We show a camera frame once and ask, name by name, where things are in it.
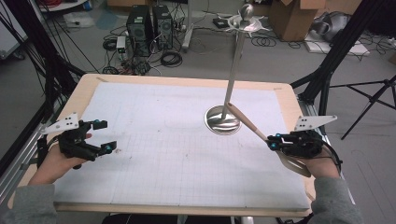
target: table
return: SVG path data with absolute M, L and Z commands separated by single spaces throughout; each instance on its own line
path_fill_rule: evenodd
M 96 87 L 101 82 L 119 82 L 134 84 L 151 84 L 151 85 L 171 85 L 187 87 L 222 87 L 227 86 L 224 80 L 192 79 L 192 78 L 173 78 L 173 77 L 126 77 L 126 76 L 103 76 L 103 75 L 85 75 L 78 83 L 75 91 L 64 107 L 60 118 L 65 117 L 72 112 L 82 115 L 89 101 L 91 100 Z M 237 81 L 234 87 L 236 89 L 252 90 L 271 90 L 276 93 L 283 119 L 287 129 L 290 131 L 294 127 L 295 120 L 302 115 L 301 109 L 296 101 L 293 90 L 289 84 L 282 83 L 258 83 Z M 30 169 L 22 182 L 26 182 L 34 168 Z M 305 180 L 305 188 L 308 198 L 313 197 L 312 179 Z M 217 208 L 207 209 L 204 207 L 174 207 L 174 206 L 145 206 L 129 204 L 86 204 L 86 203 L 56 203 L 56 208 L 60 211 L 97 211 L 97 212 L 125 212 L 125 213 L 149 213 L 149 214 L 185 214 L 185 215 L 222 215 L 222 216 L 268 216 L 268 217 L 304 217 L 309 211 L 304 212 L 287 212 L 261 209 L 235 209 L 235 208 Z

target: metal rod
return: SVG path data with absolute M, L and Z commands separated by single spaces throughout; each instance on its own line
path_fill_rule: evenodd
M 233 84 L 235 83 L 236 70 L 239 67 L 239 61 L 241 61 L 241 53 L 244 47 L 245 33 L 238 31 L 238 39 L 236 40 L 235 54 L 233 55 L 233 65 L 231 66 L 230 79 L 228 80 L 227 93 L 225 94 L 224 106 L 221 112 L 221 119 L 225 119 L 228 109 L 227 103 L 230 102 L 231 94 L 233 93 Z

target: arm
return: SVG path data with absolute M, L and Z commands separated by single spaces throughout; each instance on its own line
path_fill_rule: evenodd
M 83 162 L 79 158 L 66 158 L 59 145 L 53 146 L 28 186 L 17 188 L 14 206 L 0 218 L 0 223 L 56 223 L 52 184 Z
M 309 224 L 361 224 L 363 223 L 361 213 L 350 201 L 347 182 L 340 178 L 334 162 L 328 158 L 329 154 L 326 151 L 323 150 L 318 158 L 301 160 L 316 178 L 317 198 L 311 204 L 314 216 Z

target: wooden handle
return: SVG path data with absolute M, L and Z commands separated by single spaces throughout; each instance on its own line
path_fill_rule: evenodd
M 231 104 L 230 102 L 227 103 L 227 109 L 242 123 L 244 123 L 251 131 L 257 134 L 262 140 L 267 141 L 267 137 L 260 132 L 260 130 L 248 119 L 244 113 L 242 113 L 236 106 Z

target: hand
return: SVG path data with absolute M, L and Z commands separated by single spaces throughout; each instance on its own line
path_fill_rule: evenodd
M 54 145 L 49 149 L 46 159 L 44 159 L 37 172 L 30 179 L 28 185 L 46 185 L 53 184 L 57 179 L 61 178 L 74 166 L 86 162 L 81 158 L 66 158 L 61 152 L 59 145 Z
M 296 159 L 303 162 L 315 178 L 333 177 L 339 178 L 338 169 L 331 158 L 330 150 L 323 146 L 322 152 L 314 159 Z

